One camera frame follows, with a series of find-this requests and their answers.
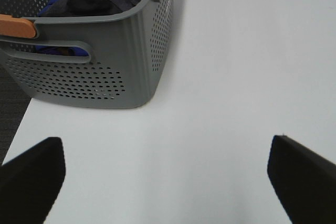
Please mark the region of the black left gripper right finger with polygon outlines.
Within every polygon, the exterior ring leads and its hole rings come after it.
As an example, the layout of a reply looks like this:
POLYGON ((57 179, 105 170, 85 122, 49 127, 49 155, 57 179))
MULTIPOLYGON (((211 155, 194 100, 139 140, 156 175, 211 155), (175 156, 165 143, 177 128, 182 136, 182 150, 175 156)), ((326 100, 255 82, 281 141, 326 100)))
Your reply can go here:
POLYGON ((334 163, 285 135, 275 135, 267 175, 292 223, 335 223, 334 163))

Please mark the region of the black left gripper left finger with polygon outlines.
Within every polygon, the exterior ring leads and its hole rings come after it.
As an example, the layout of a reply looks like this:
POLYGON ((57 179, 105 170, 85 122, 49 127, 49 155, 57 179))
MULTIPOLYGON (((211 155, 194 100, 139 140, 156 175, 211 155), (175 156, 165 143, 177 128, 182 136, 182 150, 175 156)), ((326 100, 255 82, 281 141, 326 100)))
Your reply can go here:
POLYGON ((62 140, 49 137, 1 166, 1 223, 44 223, 62 188, 62 140))

